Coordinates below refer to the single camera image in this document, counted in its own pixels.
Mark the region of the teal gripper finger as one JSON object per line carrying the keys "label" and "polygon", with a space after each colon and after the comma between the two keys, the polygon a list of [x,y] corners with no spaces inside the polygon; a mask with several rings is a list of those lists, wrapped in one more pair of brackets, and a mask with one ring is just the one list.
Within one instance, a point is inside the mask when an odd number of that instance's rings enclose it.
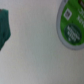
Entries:
{"label": "teal gripper finger", "polygon": [[5,9],[0,10],[0,50],[5,42],[10,38],[11,31],[9,26],[9,12]]}

